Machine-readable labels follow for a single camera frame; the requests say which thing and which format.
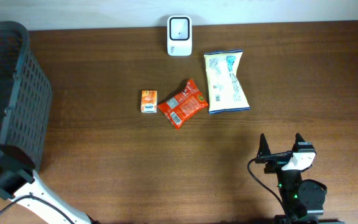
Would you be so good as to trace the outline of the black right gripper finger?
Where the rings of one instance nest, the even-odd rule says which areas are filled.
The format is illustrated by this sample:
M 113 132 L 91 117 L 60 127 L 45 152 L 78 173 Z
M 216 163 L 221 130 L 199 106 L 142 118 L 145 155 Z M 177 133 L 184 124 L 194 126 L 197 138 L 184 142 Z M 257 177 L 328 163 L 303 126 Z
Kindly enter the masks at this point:
M 257 157 L 264 157 L 271 155 L 271 151 L 269 148 L 269 145 L 267 143 L 265 134 L 262 133 L 260 135 L 260 141 L 259 141 L 259 149 L 257 151 Z
M 301 142 L 304 142 L 305 140 L 301 136 L 300 133 L 295 134 L 295 143 L 292 147 L 292 151 L 299 151 L 300 149 L 303 149 L 303 146 L 300 144 Z

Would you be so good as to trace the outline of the cream blue chip bag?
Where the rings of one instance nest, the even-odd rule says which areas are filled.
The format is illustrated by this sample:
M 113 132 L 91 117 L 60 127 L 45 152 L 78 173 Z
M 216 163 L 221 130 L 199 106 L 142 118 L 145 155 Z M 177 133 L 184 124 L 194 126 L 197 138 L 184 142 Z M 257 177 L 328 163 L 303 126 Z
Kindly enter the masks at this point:
M 209 114 L 250 110 L 237 78 L 243 50 L 220 50 L 204 54 L 208 82 Z

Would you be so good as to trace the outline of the red snack packet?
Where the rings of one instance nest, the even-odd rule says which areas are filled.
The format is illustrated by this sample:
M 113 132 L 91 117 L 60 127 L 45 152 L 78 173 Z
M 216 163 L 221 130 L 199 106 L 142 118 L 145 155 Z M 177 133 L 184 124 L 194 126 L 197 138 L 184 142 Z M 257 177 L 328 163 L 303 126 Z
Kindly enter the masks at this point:
M 193 80 L 188 80 L 184 89 L 167 101 L 157 105 L 158 109 L 176 129 L 200 110 L 208 107 L 208 102 Z

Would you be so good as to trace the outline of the orange tissue pack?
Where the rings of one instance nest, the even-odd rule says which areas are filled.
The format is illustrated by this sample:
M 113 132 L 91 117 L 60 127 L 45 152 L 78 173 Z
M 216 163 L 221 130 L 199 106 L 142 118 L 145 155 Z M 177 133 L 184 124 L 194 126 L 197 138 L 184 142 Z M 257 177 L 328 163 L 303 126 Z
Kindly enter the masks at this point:
M 142 113 L 156 113 L 157 112 L 157 90 L 142 90 L 140 111 Z

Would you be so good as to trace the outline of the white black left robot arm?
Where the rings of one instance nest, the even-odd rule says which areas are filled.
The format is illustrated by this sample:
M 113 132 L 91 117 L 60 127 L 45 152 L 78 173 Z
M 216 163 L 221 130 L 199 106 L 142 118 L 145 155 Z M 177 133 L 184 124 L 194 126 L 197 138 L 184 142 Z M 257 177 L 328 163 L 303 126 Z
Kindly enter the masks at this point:
M 22 205 L 47 223 L 97 223 L 49 189 L 35 170 L 32 159 L 16 146 L 0 144 L 0 198 Z

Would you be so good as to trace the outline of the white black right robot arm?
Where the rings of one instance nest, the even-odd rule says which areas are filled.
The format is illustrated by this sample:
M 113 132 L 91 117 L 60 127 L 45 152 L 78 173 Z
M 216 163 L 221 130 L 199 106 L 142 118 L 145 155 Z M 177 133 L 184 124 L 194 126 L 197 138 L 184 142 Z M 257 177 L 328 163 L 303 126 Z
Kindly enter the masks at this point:
M 301 134 L 295 135 L 295 143 L 291 150 L 271 153 L 264 134 L 260 135 L 259 150 L 255 158 L 247 164 L 247 170 L 254 180 L 268 190 L 283 208 L 283 215 L 276 215 L 274 223 L 340 223 L 339 220 L 321 220 L 323 205 L 326 199 L 327 186 L 317 180 L 303 179 L 301 173 L 312 167 L 316 151 L 311 142 L 303 139 Z M 264 164 L 265 174 L 275 174 L 278 180 L 279 194 L 263 184 L 252 173 L 252 163 Z

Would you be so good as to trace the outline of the white barcode scanner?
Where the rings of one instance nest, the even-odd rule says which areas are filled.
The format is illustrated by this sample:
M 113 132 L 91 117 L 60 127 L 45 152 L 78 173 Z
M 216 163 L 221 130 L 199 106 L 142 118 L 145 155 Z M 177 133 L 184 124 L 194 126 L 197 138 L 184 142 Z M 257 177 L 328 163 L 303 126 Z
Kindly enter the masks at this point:
M 192 20 L 189 16 L 175 15 L 167 19 L 167 53 L 172 57 L 192 54 Z

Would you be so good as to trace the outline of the grey plastic basket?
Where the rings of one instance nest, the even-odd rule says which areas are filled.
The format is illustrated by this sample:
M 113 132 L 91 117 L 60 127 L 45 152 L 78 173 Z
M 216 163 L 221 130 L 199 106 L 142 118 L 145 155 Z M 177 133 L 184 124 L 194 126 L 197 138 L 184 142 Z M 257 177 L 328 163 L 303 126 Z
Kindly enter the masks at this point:
M 53 91 L 27 29 L 0 22 L 0 144 L 23 150 L 39 169 Z

